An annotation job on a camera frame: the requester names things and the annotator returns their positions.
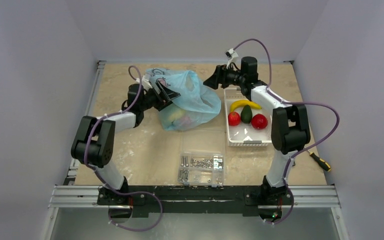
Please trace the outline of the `light blue plastic bag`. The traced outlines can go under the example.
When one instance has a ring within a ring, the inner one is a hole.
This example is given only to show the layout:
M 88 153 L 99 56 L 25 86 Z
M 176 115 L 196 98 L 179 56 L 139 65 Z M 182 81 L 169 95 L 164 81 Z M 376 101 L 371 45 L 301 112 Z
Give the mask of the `light blue plastic bag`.
M 148 68 L 145 76 L 151 84 L 159 80 L 170 90 L 181 94 L 172 104 L 158 112 L 158 118 L 165 131 L 186 131 L 205 124 L 220 114 L 221 100 L 213 89 L 205 86 L 192 70 Z M 170 111 L 183 109 L 185 115 L 173 124 L 166 122 Z

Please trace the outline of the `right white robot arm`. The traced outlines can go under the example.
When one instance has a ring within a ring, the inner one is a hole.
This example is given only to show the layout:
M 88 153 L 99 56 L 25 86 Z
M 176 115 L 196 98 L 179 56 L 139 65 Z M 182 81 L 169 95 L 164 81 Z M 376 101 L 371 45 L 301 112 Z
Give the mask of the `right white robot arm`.
M 268 204 L 274 203 L 288 191 L 288 175 L 295 155 L 311 140 L 307 108 L 299 103 L 287 103 L 259 80 L 255 57 L 241 59 L 240 69 L 218 65 L 203 84 L 214 90 L 234 85 L 248 100 L 271 112 L 271 141 L 275 149 L 268 174 L 263 177 L 260 196 Z

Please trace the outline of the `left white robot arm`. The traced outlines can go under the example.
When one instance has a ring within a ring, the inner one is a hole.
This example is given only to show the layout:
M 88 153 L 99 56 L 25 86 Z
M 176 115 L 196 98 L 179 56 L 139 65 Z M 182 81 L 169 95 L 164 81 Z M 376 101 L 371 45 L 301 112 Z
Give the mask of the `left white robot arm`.
M 149 89 L 134 83 L 128 87 L 127 99 L 119 111 L 101 117 L 85 115 L 81 118 L 71 145 L 71 157 L 95 173 L 103 187 L 110 190 L 109 197 L 116 204 L 126 203 L 133 193 L 129 191 L 126 177 L 111 162 L 115 135 L 138 127 L 146 110 L 162 111 L 179 97 L 179 92 L 160 81 L 151 84 Z

